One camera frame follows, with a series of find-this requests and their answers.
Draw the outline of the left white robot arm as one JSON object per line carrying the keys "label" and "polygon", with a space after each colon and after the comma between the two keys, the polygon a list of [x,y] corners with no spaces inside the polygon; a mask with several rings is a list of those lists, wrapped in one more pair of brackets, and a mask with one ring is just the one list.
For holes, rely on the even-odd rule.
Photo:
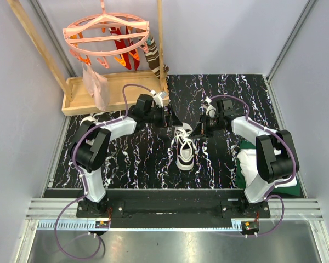
{"label": "left white robot arm", "polygon": [[110,211],[101,176],[109,144],[140,131],[147,124],[169,128],[181,126],[182,122],[169,105],[162,104],[162,94],[141,94],[124,116],[108,122],[85,120],[80,124],[70,145],[70,157],[84,187],[84,194],[77,199],[82,212],[101,217]]}

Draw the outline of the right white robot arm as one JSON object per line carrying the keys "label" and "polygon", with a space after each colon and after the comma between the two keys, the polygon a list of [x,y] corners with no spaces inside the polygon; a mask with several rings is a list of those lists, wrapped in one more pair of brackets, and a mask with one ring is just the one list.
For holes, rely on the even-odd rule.
{"label": "right white robot arm", "polygon": [[206,110],[200,122],[191,132],[191,139],[210,138],[215,131],[227,130],[243,137],[256,147],[257,175],[248,184],[238,203],[238,211],[244,217],[257,212],[268,194],[278,186],[291,182],[299,171],[299,162],[292,135],[287,130],[272,130],[249,117],[249,106],[243,110],[233,107],[231,95],[206,98],[202,104]]}

